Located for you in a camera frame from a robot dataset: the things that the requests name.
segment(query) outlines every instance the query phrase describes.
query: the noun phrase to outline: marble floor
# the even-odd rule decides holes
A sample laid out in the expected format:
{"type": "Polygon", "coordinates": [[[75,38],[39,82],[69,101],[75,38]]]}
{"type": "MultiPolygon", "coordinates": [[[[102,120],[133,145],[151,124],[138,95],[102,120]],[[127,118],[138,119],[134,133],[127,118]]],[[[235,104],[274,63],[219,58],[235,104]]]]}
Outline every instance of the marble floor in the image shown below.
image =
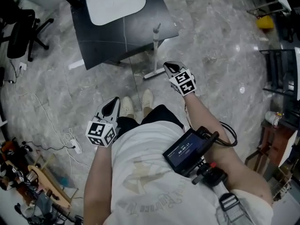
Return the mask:
{"type": "MultiPolygon", "coordinates": [[[[179,36],[160,46],[159,63],[178,60],[192,70],[198,87],[196,94],[218,119],[235,129],[239,140],[235,149],[244,160],[259,143],[260,123],[271,101],[271,95],[262,91],[266,66],[264,57],[257,51],[268,49],[270,42],[256,27],[255,18],[246,13],[253,7],[251,0],[164,1],[179,36]],[[244,93],[240,92],[241,87],[245,88],[244,93]]],[[[9,138],[33,141],[45,148],[60,148],[60,139],[72,128],[83,153],[69,152],[77,161],[90,165],[95,150],[84,134],[87,121],[98,105],[112,96],[130,96],[141,120],[141,99],[146,88],[154,94],[154,106],[165,104],[187,125],[183,99],[171,89],[166,75],[143,81],[151,69],[150,52],[125,60],[128,65],[124,67],[100,64],[88,71],[84,66],[69,70],[69,64],[82,58],[69,5],[63,2],[55,11],[44,11],[23,1],[22,7],[33,8],[41,21],[50,17],[55,20],[41,33],[41,40],[50,45],[48,51],[35,45],[33,62],[28,63],[25,56],[12,60],[16,66],[23,61],[28,68],[15,86],[6,83],[1,89],[9,138]]],[[[7,27],[6,33],[10,30],[11,26],[7,27]]],[[[12,79],[14,72],[6,49],[7,44],[3,43],[0,63],[6,68],[5,79],[12,79]]],[[[54,152],[53,170],[74,178],[79,188],[76,196],[82,197],[89,170],[72,159],[72,176],[65,150],[41,152],[46,158],[54,152]]],[[[34,150],[32,155],[36,156],[37,152],[34,150]]],[[[73,200],[72,205],[72,214],[82,215],[82,199],[73,200]]]]}

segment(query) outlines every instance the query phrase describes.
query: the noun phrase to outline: black table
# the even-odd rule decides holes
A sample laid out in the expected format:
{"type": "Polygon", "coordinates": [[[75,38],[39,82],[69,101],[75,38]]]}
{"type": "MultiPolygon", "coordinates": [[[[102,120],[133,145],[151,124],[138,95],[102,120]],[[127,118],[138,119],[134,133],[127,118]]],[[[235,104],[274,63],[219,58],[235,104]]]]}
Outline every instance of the black table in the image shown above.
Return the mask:
{"type": "Polygon", "coordinates": [[[71,11],[86,69],[102,62],[113,64],[153,49],[153,28],[160,23],[160,44],[167,38],[178,36],[163,0],[146,0],[146,5],[139,12],[102,26],[91,22],[86,0],[82,2],[83,7],[71,6],[71,11]]]}

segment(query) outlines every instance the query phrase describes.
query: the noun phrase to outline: shoe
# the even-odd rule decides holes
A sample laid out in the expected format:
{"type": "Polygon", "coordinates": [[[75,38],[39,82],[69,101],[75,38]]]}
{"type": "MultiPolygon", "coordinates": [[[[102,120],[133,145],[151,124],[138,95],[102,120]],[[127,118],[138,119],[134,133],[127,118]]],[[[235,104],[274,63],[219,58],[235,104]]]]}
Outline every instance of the shoe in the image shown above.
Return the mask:
{"type": "Polygon", "coordinates": [[[130,97],[123,98],[122,108],[124,110],[125,117],[127,117],[129,114],[131,114],[135,117],[135,111],[133,110],[133,104],[132,104],[130,97]]]}
{"type": "Polygon", "coordinates": [[[153,94],[149,89],[147,89],[142,96],[142,109],[144,110],[145,107],[152,108],[152,105],[153,105],[153,94]]]}

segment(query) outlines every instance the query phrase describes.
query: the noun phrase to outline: small monitor screen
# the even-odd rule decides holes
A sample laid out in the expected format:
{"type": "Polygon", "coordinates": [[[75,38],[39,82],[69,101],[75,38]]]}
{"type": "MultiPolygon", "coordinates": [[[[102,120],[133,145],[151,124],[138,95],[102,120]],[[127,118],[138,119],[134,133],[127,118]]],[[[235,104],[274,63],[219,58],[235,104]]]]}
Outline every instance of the small monitor screen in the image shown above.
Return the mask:
{"type": "Polygon", "coordinates": [[[191,133],[184,141],[182,141],[167,157],[171,163],[176,167],[182,163],[189,155],[198,150],[205,143],[205,139],[198,137],[191,133]]]}

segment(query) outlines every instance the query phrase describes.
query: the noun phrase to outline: white t-shirt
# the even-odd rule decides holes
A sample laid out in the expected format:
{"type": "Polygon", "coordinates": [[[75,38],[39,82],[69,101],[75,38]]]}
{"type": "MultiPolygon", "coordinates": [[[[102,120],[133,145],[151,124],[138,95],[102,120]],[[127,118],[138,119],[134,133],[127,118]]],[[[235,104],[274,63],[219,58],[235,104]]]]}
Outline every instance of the white t-shirt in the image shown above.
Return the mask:
{"type": "MultiPolygon", "coordinates": [[[[174,123],[141,125],[112,145],[112,202],[107,225],[217,225],[216,194],[175,173],[162,156],[183,131],[174,123]]],[[[263,199],[237,195],[256,225],[269,225],[273,210],[263,199]]]]}

